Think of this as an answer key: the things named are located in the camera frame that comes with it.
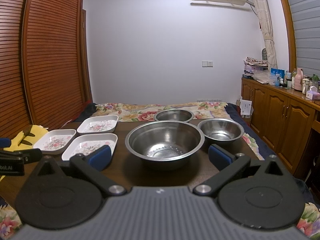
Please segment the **folded fabric pile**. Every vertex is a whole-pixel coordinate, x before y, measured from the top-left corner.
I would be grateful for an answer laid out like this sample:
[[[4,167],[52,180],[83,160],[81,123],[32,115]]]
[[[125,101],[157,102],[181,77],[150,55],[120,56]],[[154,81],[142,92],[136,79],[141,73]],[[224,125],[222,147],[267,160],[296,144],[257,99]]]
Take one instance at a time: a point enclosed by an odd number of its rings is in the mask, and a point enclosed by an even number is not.
[[[257,60],[252,57],[246,57],[244,59],[244,73],[255,74],[260,71],[268,70],[268,61]]]

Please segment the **blue box on sideboard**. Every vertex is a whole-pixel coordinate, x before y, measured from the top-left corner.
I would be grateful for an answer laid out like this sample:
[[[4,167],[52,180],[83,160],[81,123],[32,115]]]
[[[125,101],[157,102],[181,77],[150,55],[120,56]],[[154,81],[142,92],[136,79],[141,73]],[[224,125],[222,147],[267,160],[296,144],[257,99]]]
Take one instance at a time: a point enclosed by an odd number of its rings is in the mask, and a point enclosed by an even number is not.
[[[276,69],[276,68],[271,68],[271,75],[276,76],[277,74],[279,75],[280,78],[284,78],[286,71],[284,69]]]

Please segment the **white cardboard box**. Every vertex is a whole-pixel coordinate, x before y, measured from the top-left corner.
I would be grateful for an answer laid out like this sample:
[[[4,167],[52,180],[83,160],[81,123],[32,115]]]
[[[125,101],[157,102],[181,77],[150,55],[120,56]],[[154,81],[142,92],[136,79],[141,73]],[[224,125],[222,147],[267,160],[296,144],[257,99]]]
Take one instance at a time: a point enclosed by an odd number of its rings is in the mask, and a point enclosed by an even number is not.
[[[242,117],[250,117],[253,113],[252,101],[238,99],[236,105],[240,107],[240,115]]]

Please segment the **beige curtain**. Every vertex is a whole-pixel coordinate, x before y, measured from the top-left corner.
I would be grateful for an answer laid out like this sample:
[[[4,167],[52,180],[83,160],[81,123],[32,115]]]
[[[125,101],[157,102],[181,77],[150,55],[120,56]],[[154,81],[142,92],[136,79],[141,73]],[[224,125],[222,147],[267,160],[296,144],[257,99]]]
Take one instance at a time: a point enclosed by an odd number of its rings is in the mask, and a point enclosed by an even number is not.
[[[253,0],[267,52],[268,69],[277,68],[273,28],[267,0]]]

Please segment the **wooden sideboard cabinet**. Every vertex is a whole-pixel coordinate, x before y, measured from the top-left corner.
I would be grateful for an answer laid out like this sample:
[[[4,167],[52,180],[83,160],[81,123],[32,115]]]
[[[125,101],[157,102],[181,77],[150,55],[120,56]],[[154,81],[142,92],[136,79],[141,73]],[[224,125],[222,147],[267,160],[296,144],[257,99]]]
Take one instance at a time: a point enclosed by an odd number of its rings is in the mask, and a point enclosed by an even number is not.
[[[319,145],[319,101],[293,89],[242,78],[241,96],[252,102],[250,126],[299,179],[306,179]]]

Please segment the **pink thermos jug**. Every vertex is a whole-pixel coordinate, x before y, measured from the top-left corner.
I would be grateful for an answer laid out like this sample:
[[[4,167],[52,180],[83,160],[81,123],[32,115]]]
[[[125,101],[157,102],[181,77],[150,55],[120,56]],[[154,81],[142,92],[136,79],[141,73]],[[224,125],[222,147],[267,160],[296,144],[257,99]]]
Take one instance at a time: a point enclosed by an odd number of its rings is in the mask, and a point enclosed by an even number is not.
[[[297,68],[297,73],[295,75],[295,85],[294,89],[297,91],[302,91],[302,80],[304,78],[303,70],[302,68]]]

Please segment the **wooden louvered wardrobe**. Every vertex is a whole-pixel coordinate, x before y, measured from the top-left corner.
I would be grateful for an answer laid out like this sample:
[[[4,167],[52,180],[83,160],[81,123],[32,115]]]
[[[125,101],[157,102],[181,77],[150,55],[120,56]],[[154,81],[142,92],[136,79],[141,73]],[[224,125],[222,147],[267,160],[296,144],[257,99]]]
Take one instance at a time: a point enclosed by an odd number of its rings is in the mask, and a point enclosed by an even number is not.
[[[61,128],[91,100],[83,0],[1,0],[1,136]]]

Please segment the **medium steel bowl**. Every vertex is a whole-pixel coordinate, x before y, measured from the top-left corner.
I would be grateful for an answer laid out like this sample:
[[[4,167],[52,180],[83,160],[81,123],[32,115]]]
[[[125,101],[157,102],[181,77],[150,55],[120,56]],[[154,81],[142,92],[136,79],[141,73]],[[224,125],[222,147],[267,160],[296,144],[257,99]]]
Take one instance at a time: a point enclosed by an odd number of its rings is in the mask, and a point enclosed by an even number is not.
[[[222,118],[205,119],[198,123],[205,138],[217,144],[228,144],[244,135],[244,128],[236,121]]]

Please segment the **yellow plush toy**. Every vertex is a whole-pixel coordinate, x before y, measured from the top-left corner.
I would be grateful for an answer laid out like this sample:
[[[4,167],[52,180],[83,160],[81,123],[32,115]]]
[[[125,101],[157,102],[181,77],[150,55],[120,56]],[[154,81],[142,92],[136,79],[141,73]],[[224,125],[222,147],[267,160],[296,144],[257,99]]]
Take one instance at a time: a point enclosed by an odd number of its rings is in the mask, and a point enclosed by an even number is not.
[[[11,139],[11,146],[6,148],[1,148],[1,150],[5,151],[20,151],[32,149],[33,145],[46,133],[48,133],[48,129],[39,125],[29,125],[24,130],[20,131],[16,137]]]

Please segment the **wall light switch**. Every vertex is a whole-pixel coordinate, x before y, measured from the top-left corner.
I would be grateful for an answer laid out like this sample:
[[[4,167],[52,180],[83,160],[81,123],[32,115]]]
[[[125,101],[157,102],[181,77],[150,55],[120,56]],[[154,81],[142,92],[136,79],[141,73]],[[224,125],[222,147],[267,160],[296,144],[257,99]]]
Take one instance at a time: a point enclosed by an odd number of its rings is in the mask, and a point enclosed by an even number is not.
[[[202,61],[202,67],[213,67],[213,61]]]

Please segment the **dark clothing on bed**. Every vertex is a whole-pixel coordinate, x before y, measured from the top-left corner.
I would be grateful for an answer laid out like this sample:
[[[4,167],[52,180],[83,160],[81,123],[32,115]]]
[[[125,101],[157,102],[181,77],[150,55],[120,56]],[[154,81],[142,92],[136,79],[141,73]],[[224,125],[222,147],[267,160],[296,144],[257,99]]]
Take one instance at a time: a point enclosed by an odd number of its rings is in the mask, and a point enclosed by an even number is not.
[[[85,109],[80,113],[80,115],[73,120],[73,122],[83,122],[84,120],[90,118],[97,111],[95,103],[89,103]]]

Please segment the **pink tissue box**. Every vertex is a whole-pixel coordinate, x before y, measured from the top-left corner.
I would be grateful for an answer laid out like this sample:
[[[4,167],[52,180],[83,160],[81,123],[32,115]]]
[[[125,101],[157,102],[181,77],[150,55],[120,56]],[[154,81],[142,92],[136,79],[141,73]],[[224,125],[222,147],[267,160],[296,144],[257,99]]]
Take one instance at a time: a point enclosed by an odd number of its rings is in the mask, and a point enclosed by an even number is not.
[[[309,90],[306,91],[306,98],[308,100],[320,100],[320,93],[316,86],[309,87]]]

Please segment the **floral tray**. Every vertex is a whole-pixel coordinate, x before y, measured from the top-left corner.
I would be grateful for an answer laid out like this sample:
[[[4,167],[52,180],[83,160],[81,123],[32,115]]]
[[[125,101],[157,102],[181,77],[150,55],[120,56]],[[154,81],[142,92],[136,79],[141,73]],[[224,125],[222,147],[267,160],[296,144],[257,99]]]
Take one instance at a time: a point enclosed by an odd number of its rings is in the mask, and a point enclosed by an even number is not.
[[[42,154],[62,154],[76,136],[74,129],[55,129],[46,133],[34,145],[33,148],[41,150]]]
[[[113,133],[81,135],[70,143],[61,155],[61,159],[63,161],[69,161],[72,156],[78,153],[87,156],[104,145],[110,147],[111,155],[113,155],[117,142],[118,136]]]
[[[93,116],[84,120],[77,128],[83,134],[112,133],[116,129],[119,117],[117,115]]]

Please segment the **small steel bowl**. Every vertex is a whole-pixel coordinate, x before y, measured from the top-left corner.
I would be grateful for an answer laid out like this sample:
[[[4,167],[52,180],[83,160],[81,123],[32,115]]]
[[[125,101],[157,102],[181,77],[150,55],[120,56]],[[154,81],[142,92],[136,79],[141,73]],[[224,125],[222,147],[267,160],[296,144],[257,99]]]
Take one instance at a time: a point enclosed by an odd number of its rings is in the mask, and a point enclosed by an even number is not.
[[[184,109],[167,109],[158,112],[153,116],[155,121],[183,121],[190,122],[194,118],[193,112]]]

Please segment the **large steel colander bowl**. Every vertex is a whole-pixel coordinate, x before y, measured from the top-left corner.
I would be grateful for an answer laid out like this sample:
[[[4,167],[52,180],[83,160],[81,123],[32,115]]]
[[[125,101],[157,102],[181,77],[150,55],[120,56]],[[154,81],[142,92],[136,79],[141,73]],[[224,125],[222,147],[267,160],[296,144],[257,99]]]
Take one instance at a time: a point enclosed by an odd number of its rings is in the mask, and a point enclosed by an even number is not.
[[[201,149],[203,132],[182,121],[154,121],[140,125],[125,138],[127,150],[140,159],[155,163],[182,161]]]

